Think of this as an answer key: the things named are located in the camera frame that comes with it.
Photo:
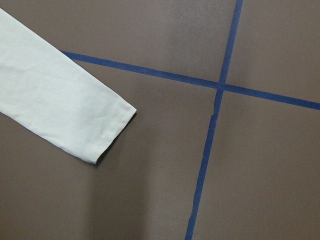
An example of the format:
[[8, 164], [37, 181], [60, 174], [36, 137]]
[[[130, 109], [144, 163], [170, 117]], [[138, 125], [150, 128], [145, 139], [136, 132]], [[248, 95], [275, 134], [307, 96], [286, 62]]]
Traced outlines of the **cream long-sleeve graphic shirt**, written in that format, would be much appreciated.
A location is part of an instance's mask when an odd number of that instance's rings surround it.
[[120, 95], [4, 10], [0, 111], [91, 164], [136, 113]]

